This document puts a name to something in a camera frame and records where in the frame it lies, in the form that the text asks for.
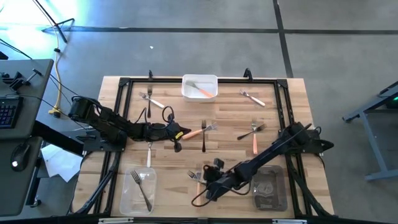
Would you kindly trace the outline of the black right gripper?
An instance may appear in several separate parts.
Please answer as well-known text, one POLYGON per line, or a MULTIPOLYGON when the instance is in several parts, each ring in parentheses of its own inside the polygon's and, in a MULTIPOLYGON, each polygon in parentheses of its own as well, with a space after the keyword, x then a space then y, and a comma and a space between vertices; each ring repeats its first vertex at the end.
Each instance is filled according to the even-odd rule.
POLYGON ((233 171, 222 172, 224 161, 215 158, 213 166, 203 167, 203 179, 206 181, 206 198, 217 201, 218 198, 230 191, 232 188, 238 188, 242 180, 233 171))

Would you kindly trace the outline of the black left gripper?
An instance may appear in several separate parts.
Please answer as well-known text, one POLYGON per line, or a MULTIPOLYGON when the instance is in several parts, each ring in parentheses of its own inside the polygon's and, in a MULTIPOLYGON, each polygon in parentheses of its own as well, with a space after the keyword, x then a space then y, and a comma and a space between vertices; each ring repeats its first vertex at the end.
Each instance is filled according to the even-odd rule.
POLYGON ((150 141, 172 140, 174 143, 174 151, 180 152, 182 146, 179 143, 184 135, 188 134, 191 129, 184 128, 174 121, 175 116, 169 114, 167 117, 168 125, 162 123, 152 123, 147 130, 147 138, 150 141))

